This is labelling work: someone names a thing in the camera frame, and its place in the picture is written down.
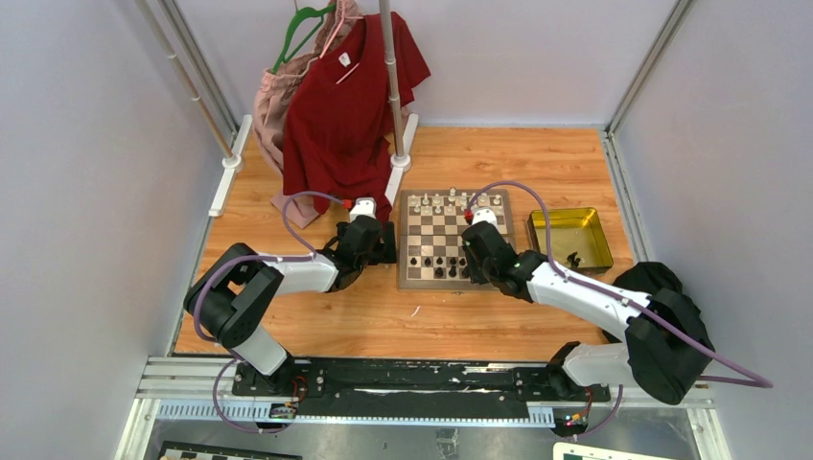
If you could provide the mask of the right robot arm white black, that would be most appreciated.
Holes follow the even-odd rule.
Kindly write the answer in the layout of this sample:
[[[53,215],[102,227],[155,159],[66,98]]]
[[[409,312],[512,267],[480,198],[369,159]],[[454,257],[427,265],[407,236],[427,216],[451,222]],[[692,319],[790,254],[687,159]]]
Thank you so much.
[[[711,349],[699,308],[687,295],[660,288],[634,291],[598,282],[533,250],[518,253],[485,221],[467,228],[462,248],[471,280],[502,294],[568,311],[616,338],[612,345],[565,346],[547,374],[553,396],[571,400],[585,386],[635,385],[653,399],[680,403],[699,380]]]

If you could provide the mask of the gold metal tray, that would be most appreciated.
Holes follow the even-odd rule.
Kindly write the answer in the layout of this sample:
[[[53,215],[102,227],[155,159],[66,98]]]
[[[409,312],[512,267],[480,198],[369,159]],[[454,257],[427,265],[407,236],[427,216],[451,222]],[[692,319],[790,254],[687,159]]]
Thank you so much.
[[[532,211],[526,229],[533,248],[553,253],[557,263],[588,276],[606,273],[615,264],[598,212],[593,207]]]

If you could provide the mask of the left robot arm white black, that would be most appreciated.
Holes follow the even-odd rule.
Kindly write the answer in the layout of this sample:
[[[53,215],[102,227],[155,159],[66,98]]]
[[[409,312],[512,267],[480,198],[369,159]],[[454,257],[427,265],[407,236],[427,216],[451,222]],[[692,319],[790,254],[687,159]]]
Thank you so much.
[[[268,394],[281,396],[292,387],[294,360],[261,326],[274,297],[338,292],[368,266],[396,262],[394,224],[356,217],[338,223],[337,234],[309,255],[272,256],[233,244],[188,289],[183,307],[206,339],[249,364]]]

